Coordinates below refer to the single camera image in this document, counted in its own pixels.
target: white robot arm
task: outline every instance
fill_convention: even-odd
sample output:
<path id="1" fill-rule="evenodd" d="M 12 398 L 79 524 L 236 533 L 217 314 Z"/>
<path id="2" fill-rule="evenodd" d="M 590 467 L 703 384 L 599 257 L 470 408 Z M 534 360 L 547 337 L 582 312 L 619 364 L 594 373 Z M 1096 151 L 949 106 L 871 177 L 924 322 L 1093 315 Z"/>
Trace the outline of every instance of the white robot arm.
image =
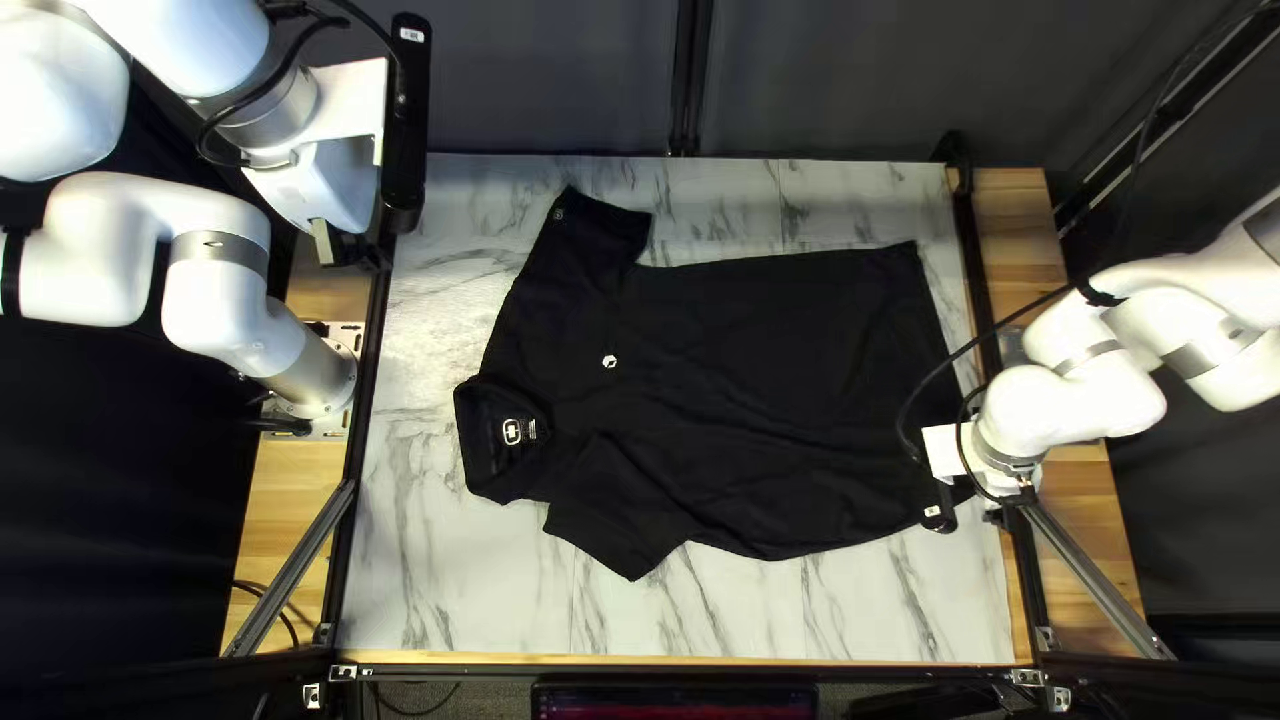
<path id="1" fill-rule="evenodd" d="M 422 26 L 401 35 L 426 47 Z M 296 227 L 365 232 L 378 200 L 387 59 L 305 68 L 282 67 L 283 55 L 255 0 L 0 0 L 0 94 L 18 99 L 0 114 L 0 177 L 50 179 L 110 152 L 137 59 L 209 122 L 261 90 L 215 126 L 239 149 L 229 161 Z M 402 101 L 425 102 L 404 92 Z"/>
<path id="2" fill-rule="evenodd" d="M 146 307 L 156 242 L 172 245 L 161 323 L 174 345 L 256 379 L 298 418 L 347 404 L 353 356 L 266 295 L 266 217 L 210 190 L 118 173 L 60 182 L 41 229 L 0 232 L 0 314 L 131 324 Z"/>
<path id="3" fill-rule="evenodd" d="M 1165 398 L 1147 373 L 1161 364 L 1222 411 L 1280 395 L 1280 188 L 1199 252 L 1125 263 L 1089 283 L 1126 300 L 1100 307 L 1073 291 L 1052 305 L 1023 336 L 1033 364 L 996 375 L 960 428 L 992 495 L 1038 482 L 1051 447 L 1160 421 Z M 964 474 L 955 430 L 924 430 L 937 477 Z"/>

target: white logo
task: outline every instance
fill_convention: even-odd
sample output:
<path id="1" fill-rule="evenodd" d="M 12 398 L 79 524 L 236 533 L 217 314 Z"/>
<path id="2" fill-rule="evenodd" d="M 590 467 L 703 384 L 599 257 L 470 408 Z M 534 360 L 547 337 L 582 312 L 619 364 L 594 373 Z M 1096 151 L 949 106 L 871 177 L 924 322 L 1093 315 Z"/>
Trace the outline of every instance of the white logo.
<path id="1" fill-rule="evenodd" d="M 502 442 L 520 445 L 520 423 L 509 418 L 502 421 Z"/>

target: metal ring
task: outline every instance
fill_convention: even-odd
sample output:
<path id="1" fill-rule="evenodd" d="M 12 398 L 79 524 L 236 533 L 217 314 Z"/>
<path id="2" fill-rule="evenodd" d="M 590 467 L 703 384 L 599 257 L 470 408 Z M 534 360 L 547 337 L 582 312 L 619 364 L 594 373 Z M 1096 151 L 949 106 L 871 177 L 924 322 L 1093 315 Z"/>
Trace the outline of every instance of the metal ring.
<path id="1" fill-rule="evenodd" d="M 1190 340 L 1160 359 L 1180 378 L 1189 380 L 1244 352 L 1244 348 L 1262 337 L 1261 332 L 1245 328 L 1230 318 L 1224 318 L 1217 327 L 1221 336 Z"/>
<path id="2" fill-rule="evenodd" d="M 1120 345 L 1120 341 L 1117 340 L 1105 340 L 1102 342 L 1096 342 L 1085 347 L 1079 355 L 1073 355 L 1071 357 L 1062 360 L 1057 365 L 1053 365 L 1053 372 L 1057 373 L 1059 377 L 1065 377 L 1071 370 L 1079 368 L 1080 365 L 1088 363 L 1089 360 L 1093 360 L 1098 355 L 1106 355 L 1107 352 L 1114 352 L 1116 350 L 1124 350 L 1124 346 Z"/>
<path id="3" fill-rule="evenodd" d="M 266 281 L 270 255 L 261 245 L 238 234 L 218 231 L 193 231 L 173 238 L 169 264 L 179 260 L 221 260 L 253 270 Z"/>

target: white marble tabletop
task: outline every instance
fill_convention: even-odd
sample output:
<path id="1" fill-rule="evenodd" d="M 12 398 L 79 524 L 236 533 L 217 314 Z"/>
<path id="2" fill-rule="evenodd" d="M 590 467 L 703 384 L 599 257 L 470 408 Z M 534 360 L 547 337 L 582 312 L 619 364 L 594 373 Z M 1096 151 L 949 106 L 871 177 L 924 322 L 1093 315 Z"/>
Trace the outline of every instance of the white marble tabletop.
<path id="1" fill-rule="evenodd" d="M 431 155 L 396 250 L 339 644 L 362 650 L 1012 662 L 997 530 L 977 501 L 950 536 L 911 528 L 768 562 L 685 543 L 628 583 L 467 492 L 452 391 L 568 183 L 654 214 L 641 263 L 916 241 L 947 345 L 969 311 L 941 165 Z M 963 389 L 972 364 L 957 365 Z"/>

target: metal bracket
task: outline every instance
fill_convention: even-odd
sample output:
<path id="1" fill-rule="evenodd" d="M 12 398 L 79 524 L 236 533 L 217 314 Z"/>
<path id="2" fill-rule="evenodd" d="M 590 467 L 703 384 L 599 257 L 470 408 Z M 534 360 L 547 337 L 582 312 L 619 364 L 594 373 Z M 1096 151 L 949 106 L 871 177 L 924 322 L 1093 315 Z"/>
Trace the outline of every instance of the metal bracket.
<path id="1" fill-rule="evenodd" d="M 1044 688 L 1044 701 L 1048 703 L 1050 712 L 1066 712 L 1071 710 L 1071 689 L 1070 688 Z"/>
<path id="2" fill-rule="evenodd" d="M 1111 624 L 1148 660 L 1178 660 L 1160 635 L 1147 625 L 1142 615 L 1129 605 L 1111 580 L 1089 559 L 1088 553 L 1075 543 L 1070 533 L 1062 528 L 1039 505 L 1021 505 L 1018 511 L 1036 528 L 1039 537 L 1057 552 L 1071 574 L 1080 580 L 1089 597 L 1111 620 Z"/>
<path id="3" fill-rule="evenodd" d="M 1036 626 L 1036 647 L 1038 647 L 1041 652 L 1062 648 L 1061 643 L 1057 642 L 1057 633 L 1055 633 L 1053 628 L 1050 628 L 1048 625 Z"/>
<path id="4" fill-rule="evenodd" d="M 324 703 L 320 701 L 320 683 L 302 685 L 302 707 L 307 710 L 320 710 Z"/>
<path id="5" fill-rule="evenodd" d="M 324 337 L 326 342 L 342 350 L 351 351 L 351 354 L 356 356 L 356 360 L 360 360 L 360 354 L 365 348 L 365 323 L 326 320 L 307 324 L 316 328 L 319 334 Z M 348 401 L 343 407 L 311 420 L 311 434 L 308 436 L 298 437 L 291 432 L 266 430 L 262 433 L 262 439 L 278 442 L 347 442 L 347 434 L 351 432 L 351 413 L 353 402 L 355 396 L 352 397 L 352 401 Z M 292 406 L 288 401 L 280 397 L 273 396 L 262 402 L 262 416 L 289 415 L 289 410 L 292 410 Z"/>
<path id="6" fill-rule="evenodd" d="M 358 482 L 346 479 L 333 491 L 333 495 L 329 496 L 328 502 L 320 509 L 316 519 L 311 521 L 311 527 L 307 528 L 307 532 L 302 534 L 302 539 L 294 546 L 293 552 L 285 559 L 280 571 L 275 574 L 275 579 L 271 580 L 266 592 L 262 593 L 262 597 L 257 600 L 257 605 L 253 606 L 248 618 L 244 619 L 244 624 L 236 633 L 223 657 L 246 657 L 253 655 L 257 651 L 257 646 L 262 644 L 262 638 L 271 629 L 275 618 L 284 609 L 284 603 L 293 594 L 294 588 L 302 582 L 302 575 L 320 552 L 324 541 L 333 532 L 334 527 L 338 525 L 338 521 L 342 520 L 347 507 L 351 506 L 351 500 L 356 495 L 356 484 Z"/>
<path id="7" fill-rule="evenodd" d="M 1041 673 L 1034 667 L 1014 667 L 1009 671 L 1009 679 L 1012 680 L 1015 685 L 1024 688 L 1044 687 L 1044 673 Z"/>
<path id="8" fill-rule="evenodd" d="M 333 647 L 334 623 L 320 623 L 316 632 L 311 634 L 311 644 Z"/>
<path id="9" fill-rule="evenodd" d="M 329 666 L 329 682 L 330 683 L 349 683 L 356 679 L 356 666 L 355 665 L 330 665 Z"/>

